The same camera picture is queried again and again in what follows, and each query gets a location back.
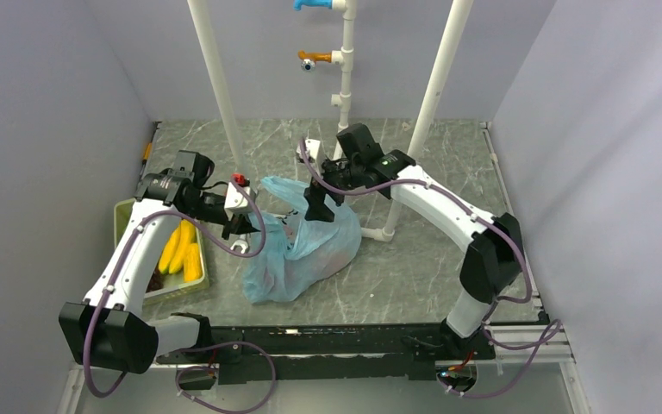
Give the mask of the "light blue plastic bag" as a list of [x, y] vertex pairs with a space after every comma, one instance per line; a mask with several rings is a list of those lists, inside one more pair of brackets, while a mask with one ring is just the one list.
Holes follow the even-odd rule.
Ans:
[[278, 176], [261, 180], [264, 190], [283, 201], [290, 210], [280, 216], [262, 213], [265, 245], [247, 260], [242, 291], [253, 304], [290, 302], [314, 283], [346, 267], [357, 255], [362, 240], [357, 214], [348, 204], [326, 205], [334, 221], [307, 221], [308, 203], [301, 181]]

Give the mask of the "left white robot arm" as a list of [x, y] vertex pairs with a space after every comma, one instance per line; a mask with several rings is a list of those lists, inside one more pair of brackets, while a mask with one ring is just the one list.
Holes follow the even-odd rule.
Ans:
[[214, 162], [197, 152], [178, 152], [171, 167], [147, 174], [138, 184], [128, 225], [95, 285], [67, 302], [59, 326], [77, 363], [125, 373], [144, 373], [162, 355], [181, 352], [206, 360], [214, 347], [207, 317], [178, 313], [155, 323], [142, 319], [144, 298], [172, 232], [183, 220], [222, 226], [222, 236], [257, 232], [256, 192], [235, 174], [226, 191], [204, 189]]

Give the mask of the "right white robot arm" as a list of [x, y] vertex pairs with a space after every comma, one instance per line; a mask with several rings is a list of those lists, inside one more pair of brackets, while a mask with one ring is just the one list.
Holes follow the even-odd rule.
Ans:
[[338, 160], [329, 159], [318, 140], [304, 138], [297, 145], [297, 157], [312, 176], [304, 193], [306, 220], [331, 223], [334, 213], [326, 204], [328, 198], [341, 205], [347, 196], [377, 192], [443, 232], [464, 260], [459, 270], [462, 292], [444, 319], [440, 345], [452, 358], [464, 356], [502, 291], [527, 270], [518, 220], [466, 202], [406, 153], [384, 152], [362, 123], [341, 130], [336, 140], [343, 153]]

